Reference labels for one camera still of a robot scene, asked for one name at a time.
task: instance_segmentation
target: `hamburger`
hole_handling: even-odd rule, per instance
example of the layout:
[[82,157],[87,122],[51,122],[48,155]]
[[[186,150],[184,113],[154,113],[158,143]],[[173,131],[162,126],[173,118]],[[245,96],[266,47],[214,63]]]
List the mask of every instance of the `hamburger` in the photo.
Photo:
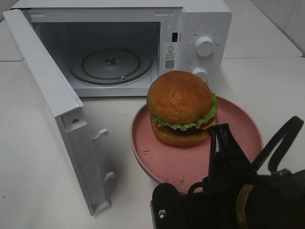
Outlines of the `hamburger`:
[[217,98],[198,76],[171,71],[155,80],[147,94],[152,130],[161,142],[195,146],[209,138],[216,124]]

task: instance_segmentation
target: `bottom bun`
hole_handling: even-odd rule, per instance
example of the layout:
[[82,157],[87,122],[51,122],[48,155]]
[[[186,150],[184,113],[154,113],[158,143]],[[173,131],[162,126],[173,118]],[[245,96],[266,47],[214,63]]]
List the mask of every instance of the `bottom bun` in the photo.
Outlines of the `bottom bun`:
[[[173,130],[169,127],[157,127],[157,124],[152,120],[152,130],[157,139],[165,144],[178,146],[178,147],[191,147],[200,144],[208,139],[210,136],[206,130],[193,130],[193,131],[181,131]],[[215,125],[214,121],[206,128]]]

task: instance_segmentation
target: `qr code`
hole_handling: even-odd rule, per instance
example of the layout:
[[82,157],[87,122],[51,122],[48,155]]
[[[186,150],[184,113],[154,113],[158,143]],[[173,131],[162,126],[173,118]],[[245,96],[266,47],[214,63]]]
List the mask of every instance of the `qr code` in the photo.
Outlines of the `qr code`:
[[165,68],[174,68],[175,67],[175,61],[165,61]]

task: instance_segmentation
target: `pink plate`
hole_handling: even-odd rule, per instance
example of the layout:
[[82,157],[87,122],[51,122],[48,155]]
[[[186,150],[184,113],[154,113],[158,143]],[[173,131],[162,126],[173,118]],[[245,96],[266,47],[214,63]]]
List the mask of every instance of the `pink plate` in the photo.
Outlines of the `pink plate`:
[[[217,123],[229,124],[237,143],[252,162],[263,148],[259,129],[242,108],[222,97],[217,99]],[[149,116],[150,111],[144,105],[133,119],[130,138],[134,155],[152,179],[187,193],[192,184],[208,175],[211,140],[190,148],[166,145],[153,134]]]

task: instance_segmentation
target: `top bun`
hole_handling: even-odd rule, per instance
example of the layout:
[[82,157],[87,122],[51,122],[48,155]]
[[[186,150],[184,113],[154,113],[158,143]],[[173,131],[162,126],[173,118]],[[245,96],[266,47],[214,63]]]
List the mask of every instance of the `top bun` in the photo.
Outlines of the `top bun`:
[[155,116],[174,124],[192,123],[206,115],[212,93],[198,76],[171,71],[156,79],[147,94],[149,109]]

